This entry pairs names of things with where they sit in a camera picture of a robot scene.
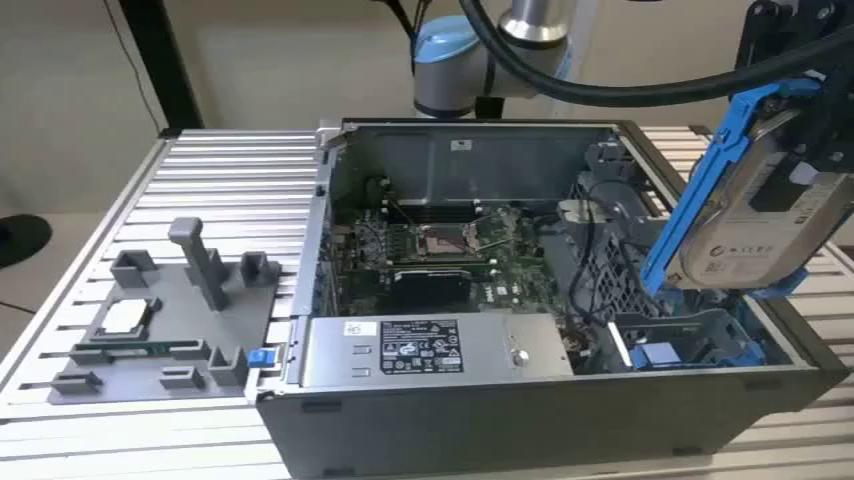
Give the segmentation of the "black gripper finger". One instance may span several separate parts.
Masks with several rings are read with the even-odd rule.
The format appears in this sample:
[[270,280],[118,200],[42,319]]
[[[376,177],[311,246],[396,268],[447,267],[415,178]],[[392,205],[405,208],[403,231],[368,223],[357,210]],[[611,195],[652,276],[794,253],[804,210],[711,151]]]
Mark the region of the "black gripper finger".
[[812,165],[804,156],[787,153],[772,167],[750,206],[754,210],[790,210],[803,192],[812,185]]

